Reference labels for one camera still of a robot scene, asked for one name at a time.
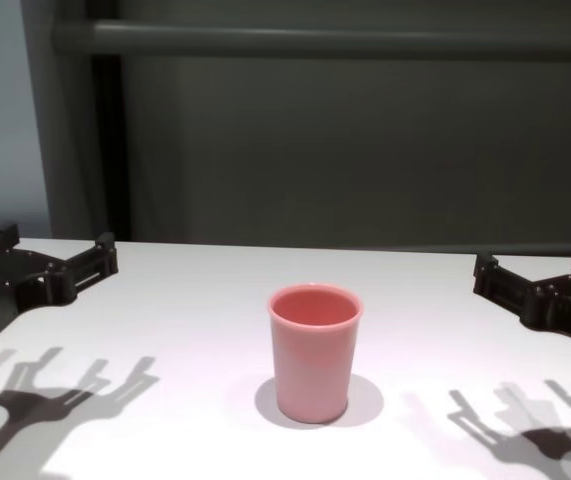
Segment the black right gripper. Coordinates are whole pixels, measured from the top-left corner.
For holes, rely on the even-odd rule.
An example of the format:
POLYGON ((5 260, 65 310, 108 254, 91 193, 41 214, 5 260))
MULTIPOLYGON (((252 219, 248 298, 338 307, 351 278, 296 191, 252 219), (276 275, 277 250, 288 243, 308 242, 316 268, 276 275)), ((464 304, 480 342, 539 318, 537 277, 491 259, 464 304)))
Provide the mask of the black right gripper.
POLYGON ((571 273, 539 282, 553 294, 540 297, 537 285, 499 265, 490 254, 477 254, 473 292, 517 315, 526 328, 571 338, 571 273))

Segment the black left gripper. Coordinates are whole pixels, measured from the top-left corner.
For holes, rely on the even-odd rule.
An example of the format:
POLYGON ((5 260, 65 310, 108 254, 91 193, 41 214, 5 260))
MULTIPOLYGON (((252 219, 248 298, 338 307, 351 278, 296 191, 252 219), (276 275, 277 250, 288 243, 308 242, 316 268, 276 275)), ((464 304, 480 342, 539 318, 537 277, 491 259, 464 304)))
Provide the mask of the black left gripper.
POLYGON ((11 252, 18 243, 18 224, 1 224, 0 333, 22 314, 68 305, 80 292, 118 272, 115 236, 111 232, 100 235, 92 248, 69 259, 50 260, 43 271, 9 270, 11 252))

